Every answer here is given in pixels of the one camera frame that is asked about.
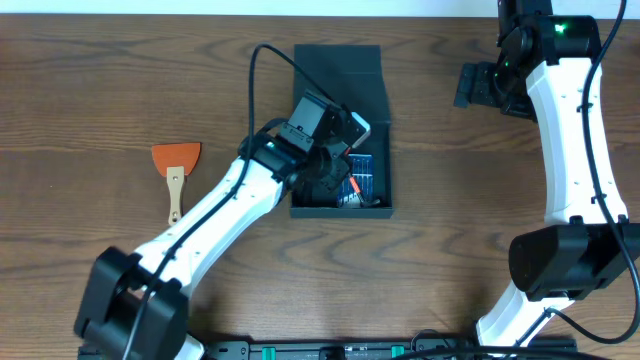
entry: wooden handle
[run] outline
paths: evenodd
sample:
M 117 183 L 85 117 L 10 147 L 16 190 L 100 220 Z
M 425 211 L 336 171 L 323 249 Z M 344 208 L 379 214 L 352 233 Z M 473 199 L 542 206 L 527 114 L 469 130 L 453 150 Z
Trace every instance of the wooden handle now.
M 171 208 L 169 210 L 169 225 L 174 225 L 182 218 L 182 189 L 184 187 L 184 167 L 167 168 L 167 185 Z

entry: cable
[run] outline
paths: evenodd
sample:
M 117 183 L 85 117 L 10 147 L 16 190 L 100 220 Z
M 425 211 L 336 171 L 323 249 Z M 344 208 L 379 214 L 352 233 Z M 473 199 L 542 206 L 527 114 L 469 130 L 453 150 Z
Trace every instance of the cable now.
M 569 352 L 562 350 L 546 350 L 536 348 L 521 348 L 510 346 L 476 346 L 467 348 L 451 349 L 429 349 L 416 351 L 409 354 L 396 356 L 393 360 L 422 359 L 433 356 L 457 356 L 457 355 L 484 355 L 484 354 L 513 354 L 516 356 L 529 357 L 552 357 L 554 359 L 581 359 L 581 360 L 604 360 L 605 358 L 584 354 L 580 352 Z
M 537 319 L 536 321 L 529 327 L 529 329 L 527 330 L 527 332 L 524 333 L 524 335 L 522 335 L 518 340 L 516 340 L 515 346 L 520 346 L 522 345 L 525 341 L 527 341 L 527 339 L 536 331 L 536 329 L 538 329 L 538 326 L 540 326 L 540 324 L 542 324 L 542 322 L 551 317 L 551 314 L 544 311 Z
M 631 336 L 633 336 L 636 330 L 638 330 L 638 326 L 640 325 L 640 316 L 639 316 L 640 315 L 639 314 L 640 313 L 640 280 L 638 279 L 638 269 L 636 269 L 633 259 L 629 254 L 629 249 L 627 249 L 627 245 L 624 243 L 624 240 L 622 238 L 622 235 L 620 234 L 620 229 L 618 228 L 618 225 L 613 220 L 613 217 L 611 216 L 611 212 L 609 212 L 609 209 L 607 208 L 607 204 L 604 201 L 605 195 L 602 193 L 602 188 L 600 187 L 600 179 L 598 177 L 596 161 L 593 155 L 593 144 L 591 143 L 591 130 L 589 129 L 589 92 L 591 90 L 591 84 L 593 82 L 593 78 L 595 77 L 596 71 L 598 70 L 600 63 L 604 58 L 604 55 L 609 49 L 611 42 L 613 41 L 614 37 L 616 36 L 616 33 L 618 32 L 618 29 L 620 28 L 620 24 L 622 23 L 622 18 L 624 17 L 624 12 L 626 7 L 627 7 L 627 0 L 622 0 L 620 2 L 620 11 L 618 12 L 618 17 L 616 18 L 616 22 L 613 25 L 613 28 L 611 29 L 611 33 L 609 33 L 607 40 L 602 46 L 602 51 L 600 52 L 596 60 L 591 65 L 591 69 L 587 74 L 587 79 L 585 81 L 584 90 L 582 93 L 582 104 L 580 106 L 580 111 L 582 113 L 582 128 L 584 132 L 584 143 L 587 151 L 587 160 L 589 162 L 589 171 L 591 172 L 591 180 L 593 181 L 593 188 L 595 190 L 595 198 L 598 201 L 598 205 L 600 206 L 600 210 L 602 211 L 602 214 L 607 220 L 607 224 L 609 224 L 609 227 L 611 228 L 613 237 L 615 238 L 616 243 L 620 247 L 620 253 L 622 254 L 622 257 L 624 258 L 624 262 L 627 264 L 627 267 L 629 268 L 629 273 L 631 274 L 631 281 L 633 282 L 633 290 L 636 297 L 633 320 L 631 321 L 631 325 L 629 325 L 629 328 L 622 335 L 615 338 L 603 338 L 603 337 L 592 334 L 591 332 L 589 332 L 588 330 L 580 326 L 578 323 L 576 323 L 574 320 L 572 320 L 570 317 L 563 314 L 559 310 L 552 309 L 552 308 L 548 308 L 545 310 L 545 312 L 547 313 L 558 315 L 562 320 L 566 321 L 569 325 L 571 325 L 571 327 L 576 329 L 579 333 L 586 336 L 587 338 L 602 344 L 609 344 L 609 345 L 619 344 L 623 341 L 628 340 Z
M 278 50 L 277 48 L 267 43 L 260 43 L 256 45 L 256 47 L 253 50 L 253 54 L 251 55 L 251 62 L 249 64 L 249 105 L 248 105 L 249 129 L 247 134 L 247 152 L 245 154 L 244 165 L 242 166 L 242 171 L 240 172 L 240 176 L 238 177 L 238 180 L 236 181 L 235 185 L 233 185 L 233 187 L 229 190 L 229 193 L 225 195 L 225 197 L 223 197 L 222 200 L 220 200 L 220 202 L 218 202 L 202 218 L 196 221 L 196 223 L 193 224 L 193 226 L 189 228 L 182 236 L 180 236 L 180 238 L 165 253 L 164 258 L 162 258 L 160 265 L 158 265 L 158 268 L 153 273 L 151 280 L 149 281 L 147 290 L 144 292 L 144 295 L 142 296 L 142 300 L 141 300 L 142 303 L 133 321 L 133 326 L 131 327 L 131 334 L 129 335 L 129 339 L 127 340 L 127 345 L 125 346 L 125 350 L 122 355 L 123 360 L 127 360 L 129 358 L 129 354 L 131 353 L 131 348 L 133 346 L 135 338 L 140 329 L 140 323 L 142 322 L 144 313 L 147 310 L 147 307 L 149 306 L 148 305 L 149 298 L 151 297 L 151 293 L 153 292 L 155 287 L 158 285 L 158 281 L 160 281 L 160 275 L 162 274 L 162 271 L 164 271 L 164 268 L 167 267 L 167 264 L 169 263 L 169 261 L 175 256 L 178 249 L 182 246 L 182 244 L 184 244 L 184 242 L 189 238 L 189 236 L 191 236 L 196 230 L 198 230 L 200 226 L 202 226 L 202 224 L 204 224 L 207 220 L 209 220 L 218 210 L 220 210 L 220 208 L 222 208 L 232 197 L 234 197 L 237 194 L 238 189 L 242 185 L 242 182 L 244 181 L 244 178 L 247 175 L 247 171 L 249 170 L 250 158 L 251 158 L 252 141 L 253 141 L 253 135 L 254 135 L 253 131 L 255 126 L 253 84 L 255 79 L 256 59 L 258 57 L 258 53 L 260 52 L 260 49 L 263 49 L 263 48 L 269 49 L 272 52 L 274 52 L 276 55 L 280 56 L 283 60 L 285 60 L 291 66 L 293 66 L 296 71 L 298 71 L 302 76 L 304 76 L 304 78 L 309 83 L 311 83 L 311 85 L 313 85 L 324 97 L 335 102 L 333 98 L 322 87 L 320 87 L 320 85 L 318 85 L 318 83 L 316 83 L 298 64 L 296 64 L 293 60 L 291 60 L 282 51 Z
M 442 342 L 447 345 L 448 348 L 451 348 L 451 345 L 449 344 L 449 342 L 447 341 L 447 339 L 444 337 L 444 335 L 442 335 L 438 330 L 434 330 L 434 329 L 424 329 L 424 330 L 420 330 L 420 332 L 418 332 L 416 334 L 416 336 L 413 337 L 413 339 L 411 339 L 411 342 L 409 343 L 409 346 L 411 347 L 411 350 L 416 350 L 416 340 L 419 340 L 419 336 L 420 335 L 424 335 L 426 333 L 432 333 L 437 335 L 438 337 L 440 337 L 440 339 L 442 340 Z
M 358 200 L 360 200 L 360 207 L 369 208 L 380 205 L 380 199 L 368 201 L 364 198 L 364 195 L 362 195 L 362 189 L 360 189 L 360 186 L 358 186 L 358 181 L 356 180 L 355 176 L 353 176 L 353 173 L 349 172 L 347 174 L 347 178 L 349 179 L 349 184 L 351 184 L 353 192 L 356 193 L 356 195 L 358 196 Z

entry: black open box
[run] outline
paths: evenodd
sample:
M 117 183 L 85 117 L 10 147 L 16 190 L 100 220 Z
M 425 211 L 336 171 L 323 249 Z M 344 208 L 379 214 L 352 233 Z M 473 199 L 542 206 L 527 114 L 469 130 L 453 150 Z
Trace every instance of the black open box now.
M 391 112 L 382 79 L 379 46 L 296 45 L 295 61 L 319 83 L 338 104 L 346 104 L 371 125 L 371 136 L 353 154 L 373 156 L 373 197 L 381 204 L 374 208 L 338 208 L 337 193 L 321 187 L 305 186 L 291 195 L 292 218 L 388 219 L 393 214 L 389 128 Z M 306 89 L 314 91 L 296 73 L 294 104 Z

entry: white wall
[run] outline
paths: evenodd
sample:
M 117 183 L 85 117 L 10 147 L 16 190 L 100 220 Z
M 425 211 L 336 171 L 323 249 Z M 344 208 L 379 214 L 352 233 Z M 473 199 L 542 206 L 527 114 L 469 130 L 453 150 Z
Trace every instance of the white wall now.
M 627 19 L 640 18 L 629 0 Z M 0 13 L 495 17 L 496 0 L 0 0 Z M 615 18 L 619 0 L 553 0 L 558 15 Z

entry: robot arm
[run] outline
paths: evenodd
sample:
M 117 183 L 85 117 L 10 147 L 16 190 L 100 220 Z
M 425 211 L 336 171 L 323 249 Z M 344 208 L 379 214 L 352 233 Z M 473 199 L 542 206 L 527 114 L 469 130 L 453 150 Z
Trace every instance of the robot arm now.
M 558 65 L 542 63 L 527 77 L 527 92 L 538 119 L 545 173 L 547 176 L 547 225 L 569 224 L 580 216 L 585 224 L 604 224 L 587 163 L 582 116 L 584 79 L 591 68 L 590 58 L 559 59 Z M 590 91 L 591 139 L 607 207 L 614 216 L 627 217 L 613 179 L 600 108 L 599 68 Z
M 542 141 L 548 228 L 516 237 L 512 281 L 476 324 L 480 345 L 527 346 L 553 314 L 608 286 L 626 264 L 595 200 L 582 128 L 582 91 L 601 51 L 595 20 L 552 16 L 551 1 L 499 2 L 497 63 L 465 64 L 454 105 L 498 107 L 537 121 Z M 600 108 L 598 69 L 590 91 L 590 134 L 606 204 L 635 259 L 640 233 L 613 179 Z
M 207 222 L 200 226 L 178 250 L 175 259 L 167 265 L 160 279 L 175 278 L 182 284 L 181 292 L 191 298 L 204 274 L 218 260 L 231 243 L 254 221 L 268 213 L 280 201 L 283 184 L 273 178 L 273 172 L 255 160 L 235 197 L 231 198 Z M 244 160 L 238 158 L 222 181 L 205 196 L 176 225 L 154 240 L 136 249 L 142 256 L 140 266 L 153 273 L 167 249 L 188 231 L 195 222 L 209 212 L 234 186 Z
M 255 134 L 251 149 L 243 142 L 241 156 L 220 183 L 173 227 L 131 255 L 109 248 L 97 258 L 74 326 L 78 336 L 121 358 L 141 303 L 134 292 L 146 288 L 167 250 L 190 234 L 162 272 L 160 286 L 154 287 L 131 355 L 185 360 L 203 356 L 202 344 L 187 334 L 189 299 L 203 276 L 287 191 L 304 183 L 336 189 L 351 170 L 348 151 L 370 134 L 369 124 L 357 113 L 311 92 L 291 118 L 280 123 L 275 137 L 268 134 L 268 125 Z M 236 195 L 193 230 L 230 192 L 245 161 L 250 161 L 248 171 Z

